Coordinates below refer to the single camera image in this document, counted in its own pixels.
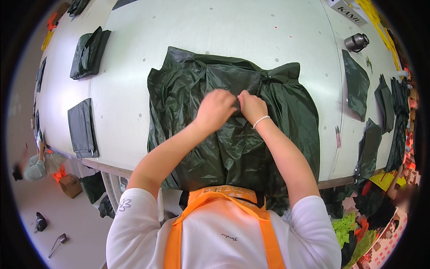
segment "person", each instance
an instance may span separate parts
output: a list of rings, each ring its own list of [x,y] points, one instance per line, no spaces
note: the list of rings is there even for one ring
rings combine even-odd
[[[263,100],[246,90],[238,99],[286,183],[291,224],[265,210],[251,190],[211,186],[190,192],[182,214],[160,226],[162,181],[236,111],[236,98],[216,89],[188,126],[133,171],[107,236],[108,268],[340,268],[340,246],[305,157],[267,117]]]
[[[406,164],[400,165],[397,170],[397,174],[390,183],[387,190],[387,195],[393,200],[393,204],[396,205],[402,212],[409,212],[409,201],[412,196],[417,192],[417,184],[403,184],[399,186],[397,184],[398,179],[403,175],[403,171],[406,168]]]
[[[27,155],[27,150],[24,150],[21,155],[21,161],[13,167],[12,175],[15,181],[23,178],[28,181],[39,181],[46,175],[56,173],[66,160],[66,157],[58,153],[45,153],[43,141],[40,141],[38,153],[31,157],[29,162],[27,162]]]

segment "yellow fabric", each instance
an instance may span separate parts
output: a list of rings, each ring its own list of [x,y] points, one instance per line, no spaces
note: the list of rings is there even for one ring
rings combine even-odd
[[[397,175],[396,170],[391,171],[389,173],[382,170],[382,172],[380,172],[378,175],[371,176],[369,180],[375,183],[376,185],[378,185],[384,191],[387,191],[396,175]],[[406,179],[404,177],[400,177],[397,180],[397,184],[399,184],[400,186],[406,184]]]
[[[264,247],[266,249],[267,265],[269,269],[283,269],[284,260],[279,249],[278,240],[270,222],[270,214],[266,211],[266,207],[258,208],[256,205],[249,202],[236,199],[239,195],[249,195],[250,201],[257,201],[255,192],[228,185],[208,187],[190,192],[188,197],[188,205],[184,212],[172,224],[172,228],[167,238],[166,252],[164,255],[164,268],[174,269],[181,267],[181,238],[182,238],[182,221],[194,209],[208,204],[214,200],[224,199],[234,202],[245,212],[258,219],[260,224],[261,235],[263,237]]]
[[[355,0],[357,4],[361,6],[363,11],[366,13],[366,15],[369,17],[370,21],[373,23],[373,25],[376,28],[376,31],[378,31],[379,35],[381,36],[383,42],[385,43],[385,46],[387,46],[387,49],[391,52],[393,55],[393,61],[397,68],[397,71],[400,71],[400,63],[399,63],[399,56],[397,55],[396,47],[394,46],[394,42],[391,39],[390,35],[388,34],[387,29],[382,26],[381,20],[379,19],[378,11],[376,10],[375,6],[372,5],[370,0]]]
[[[46,38],[45,38],[45,40],[43,41],[43,44],[42,44],[42,48],[41,48],[42,50],[45,50],[47,48],[49,42],[51,41],[52,34],[53,34],[52,31],[48,31],[48,34],[46,35]]]

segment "white t-shirt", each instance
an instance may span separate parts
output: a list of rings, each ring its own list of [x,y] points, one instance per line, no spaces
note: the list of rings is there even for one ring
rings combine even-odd
[[[341,267],[341,249],[320,197],[297,202],[291,224],[269,212],[287,269]],[[155,198],[143,189],[126,190],[107,236],[108,268],[163,268],[175,219],[160,227]],[[182,223],[181,244],[182,268],[268,268],[258,220],[231,201],[192,211]]]

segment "metal thermos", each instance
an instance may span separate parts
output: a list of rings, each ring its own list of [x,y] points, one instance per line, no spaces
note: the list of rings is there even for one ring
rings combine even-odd
[[[345,46],[349,51],[359,53],[362,49],[369,45],[369,39],[365,34],[355,34],[345,39]]]

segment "hand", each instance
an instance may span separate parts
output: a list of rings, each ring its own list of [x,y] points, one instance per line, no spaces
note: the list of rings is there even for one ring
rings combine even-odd
[[[240,110],[251,125],[259,119],[267,116],[266,102],[255,95],[250,95],[247,90],[243,90],[237,96],[240,102]]]
[[[399,166],[399,168],[397,169],[397,172],[399,173],[399,175],[402,175],[402,172],[406,169],[406,164],[402,164]]]
[[[236,108],[232,107],[235,101],[236,98],[229,91],[222,89],[211,91],[200,104],[193,123],[207,135],[215,132],[236,111]]]

